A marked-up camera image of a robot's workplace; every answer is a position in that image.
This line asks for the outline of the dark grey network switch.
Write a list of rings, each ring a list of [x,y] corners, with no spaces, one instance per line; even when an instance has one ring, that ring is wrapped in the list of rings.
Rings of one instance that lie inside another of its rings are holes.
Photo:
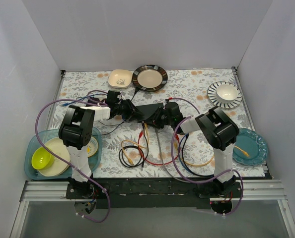
[[[137,119],[137,121],[144,121],[150,118],[158,108],[163,108],[163,103],[154,103],[154,104],[148,104],[148,105],[141,105],[137,106],[137,109],[142,113],[141,116]]]

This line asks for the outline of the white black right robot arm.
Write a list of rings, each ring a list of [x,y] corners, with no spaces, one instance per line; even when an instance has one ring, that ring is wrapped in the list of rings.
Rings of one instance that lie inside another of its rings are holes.
[[[214,193],[219,197],[227,196],[235,184],[232,170],[232,154],[239,135],[239,128],[218,106],[205,114],[184,117],[176,102],[161,107],[153,104],[154,110],[144,116],[144,122],[157,129],[168,125],[176,134],[189,134],[201,131],[214,150],[215,170],[209,179],[214,183]]]

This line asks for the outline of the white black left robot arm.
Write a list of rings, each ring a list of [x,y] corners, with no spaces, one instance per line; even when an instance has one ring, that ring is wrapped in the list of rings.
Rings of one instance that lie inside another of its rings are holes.
[[[69,152],[73,167],[70,184],[81,197],[90,198],[94,194],[94,186],[89,182],[93,176],[87,155],[93,123],[114,116],[121,116],[124,120],[141,119],[143,115],[131,100],[123,100],[121,93],[114,90],[109,90],[102,102],[91,99],[87,107],[68,107],[59,129],[59,138]]]

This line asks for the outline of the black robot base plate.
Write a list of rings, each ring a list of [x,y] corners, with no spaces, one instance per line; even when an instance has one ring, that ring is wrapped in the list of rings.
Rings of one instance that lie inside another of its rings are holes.
[[[183,183],[173,178],[98,178],[106,189],[112,208],[194,207],[210,209],[210,199],[239,198],[237,181],[226,195],[209,190],[210,183]]]

